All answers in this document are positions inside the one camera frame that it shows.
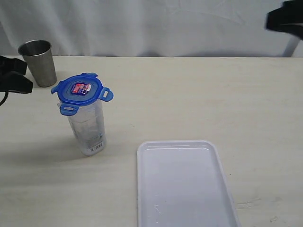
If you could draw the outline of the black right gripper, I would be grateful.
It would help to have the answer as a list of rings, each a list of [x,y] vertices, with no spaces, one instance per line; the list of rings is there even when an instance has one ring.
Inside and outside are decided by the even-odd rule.
[[[303,1],[287,0],[267,13],[265,29],[303,38]]]

